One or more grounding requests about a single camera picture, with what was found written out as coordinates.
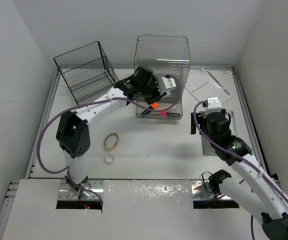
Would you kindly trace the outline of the orange highlighter black body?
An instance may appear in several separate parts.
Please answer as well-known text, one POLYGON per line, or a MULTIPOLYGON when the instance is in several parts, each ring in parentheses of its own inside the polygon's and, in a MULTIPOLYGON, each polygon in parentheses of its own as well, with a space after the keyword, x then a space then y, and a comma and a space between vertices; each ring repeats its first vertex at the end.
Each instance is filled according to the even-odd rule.
POLYGON ((147 110, 144 110, 141 114, 142 115, 147 115, 149 114, 152 110, 155 110, 159 104, 157 102, 152 103, 150 106, 147 107, 147 110))

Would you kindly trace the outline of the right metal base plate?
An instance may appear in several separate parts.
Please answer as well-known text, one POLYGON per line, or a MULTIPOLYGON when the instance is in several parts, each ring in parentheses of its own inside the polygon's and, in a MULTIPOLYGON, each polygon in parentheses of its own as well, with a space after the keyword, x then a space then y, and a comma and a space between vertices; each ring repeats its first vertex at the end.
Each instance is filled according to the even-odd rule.
POLYGON ((222 200, 231 201, 232 199, 224 194, 214 194, 211 192, 208 180, 192 180, 191 191, 193 201, 211 201, 211 200, 222 200))

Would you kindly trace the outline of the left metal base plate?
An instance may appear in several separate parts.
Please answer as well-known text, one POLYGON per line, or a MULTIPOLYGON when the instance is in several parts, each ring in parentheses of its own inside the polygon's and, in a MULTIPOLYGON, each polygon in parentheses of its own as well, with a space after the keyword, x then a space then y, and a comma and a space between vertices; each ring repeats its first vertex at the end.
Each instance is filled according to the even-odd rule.
POLYGON ((99 197, 103 196, 104 181, 100 179, 88 179, 83 183, 83 188, 91 190, 80 189, 75 190, 69 183, 69 180, 63 179, 60 183, 57 199, 59 201, 77 201, 78 198, 83 201, 98 201, 99 197))

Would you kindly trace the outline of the pink highlighter black body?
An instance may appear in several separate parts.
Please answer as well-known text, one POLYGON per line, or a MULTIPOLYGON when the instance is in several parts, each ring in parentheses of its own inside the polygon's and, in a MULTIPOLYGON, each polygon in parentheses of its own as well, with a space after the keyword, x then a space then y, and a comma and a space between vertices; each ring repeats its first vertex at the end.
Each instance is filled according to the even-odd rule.
POLYGON ((161 112, 161 116, 171 116, 171 117, 180 117, 180 113, 175 113, 175 112, 161 112))

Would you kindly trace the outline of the clear tape roll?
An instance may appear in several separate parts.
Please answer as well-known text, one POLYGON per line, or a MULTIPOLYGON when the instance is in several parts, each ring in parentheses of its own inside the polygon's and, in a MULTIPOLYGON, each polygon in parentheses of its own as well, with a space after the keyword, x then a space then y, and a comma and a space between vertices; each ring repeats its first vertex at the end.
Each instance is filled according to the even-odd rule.
POLYGON ((106 165, 112 165, 114 164, 116 161, 115 156, 111 153, 107 153, 104 157, 103 157, 103 162, 106 165))

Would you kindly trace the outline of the beige masking tape roll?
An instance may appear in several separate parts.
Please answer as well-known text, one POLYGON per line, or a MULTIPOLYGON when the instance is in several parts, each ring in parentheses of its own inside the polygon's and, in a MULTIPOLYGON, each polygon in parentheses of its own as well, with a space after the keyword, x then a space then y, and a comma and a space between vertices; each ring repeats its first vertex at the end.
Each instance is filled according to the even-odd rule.
POLYGON ((103 140, 103 149, 107 152, 113 151, 117 148, 120 142, 120 137, 117 133, 113 132, 108 134, 103 140))

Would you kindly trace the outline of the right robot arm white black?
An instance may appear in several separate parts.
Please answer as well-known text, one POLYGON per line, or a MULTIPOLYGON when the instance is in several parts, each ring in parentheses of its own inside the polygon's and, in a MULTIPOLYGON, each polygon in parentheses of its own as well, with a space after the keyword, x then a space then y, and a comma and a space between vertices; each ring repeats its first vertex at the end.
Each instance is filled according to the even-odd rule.
POLYGON ((216 155, 249 185, 244 189, 226 170, 208 178, 215 195, 226 195, 248 211, 270 240, 288 240, 288 196, 259 165, 251 148, 232 134, 224 110, 192 112, 191 134, 200 133, 209 141, 216 155))

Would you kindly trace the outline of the metal base plate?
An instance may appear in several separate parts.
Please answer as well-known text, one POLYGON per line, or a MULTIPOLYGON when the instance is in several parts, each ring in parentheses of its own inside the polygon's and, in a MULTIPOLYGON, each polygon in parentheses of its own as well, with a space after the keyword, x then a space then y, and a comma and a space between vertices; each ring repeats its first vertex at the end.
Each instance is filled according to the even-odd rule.
POLYGON ((211 201, 211 200, 222 200, 231 201, 232 199, 224 194, 214 194, 211 192, 208 180, 192 180, 191 191, 193 201, 211 201))
POLYGON ((60 183, 57 199, 59 201, 77 201, 78 198, 83 201, 98 201, 99 197, 103 196, 104 181, 100 179, 88 179, 83 183, 83 188, 91 190, 80 189, 75 190, 69 183, 69 180, 63 179, 60 183))

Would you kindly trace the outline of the white instruction sheet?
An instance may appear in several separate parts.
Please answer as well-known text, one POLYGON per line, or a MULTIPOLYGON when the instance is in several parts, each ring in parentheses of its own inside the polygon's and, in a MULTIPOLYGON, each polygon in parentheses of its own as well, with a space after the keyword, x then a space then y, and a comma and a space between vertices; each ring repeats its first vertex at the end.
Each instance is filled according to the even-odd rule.
POLYGON ((224 104, 232 98, 232 95, 206 72, 198 71, 189 76, 185 88, 199 102, 217 97, 224 104))

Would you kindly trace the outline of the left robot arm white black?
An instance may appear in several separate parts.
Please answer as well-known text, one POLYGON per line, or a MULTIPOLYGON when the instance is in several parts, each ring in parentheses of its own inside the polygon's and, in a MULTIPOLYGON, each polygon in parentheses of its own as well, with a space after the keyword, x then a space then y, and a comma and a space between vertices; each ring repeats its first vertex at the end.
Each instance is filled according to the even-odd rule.
POLYGON ((84 154, 91 146, 90 130, 114 111, 125 107, 128 100, 146 98, 150 105, 160 100, 167 89, 162 77, 144 67, 126 79, 117 81, 92 105, 81 106, 63 114, 58 125, 56 139, 63 150, 67 178, 72 184, 80 185, 86 178, 84 154))

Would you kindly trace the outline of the clear plastic drawer cabinet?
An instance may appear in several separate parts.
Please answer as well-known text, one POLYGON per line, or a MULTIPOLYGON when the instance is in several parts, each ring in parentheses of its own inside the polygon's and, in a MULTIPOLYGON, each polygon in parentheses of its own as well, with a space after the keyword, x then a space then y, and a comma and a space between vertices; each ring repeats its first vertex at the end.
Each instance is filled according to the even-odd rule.
POLYGON ((157 112, 141 114, 136 107, 137 118, 180 120, 183 116, 183 92, 191 67, 189 39, 184 35, 142 34, 137 37, 134 68, 146 67, 158 78, 175 77, 176 89, 158 101, 157 112), (180 116, 162 116, 161 112, 178 113, 180 116))

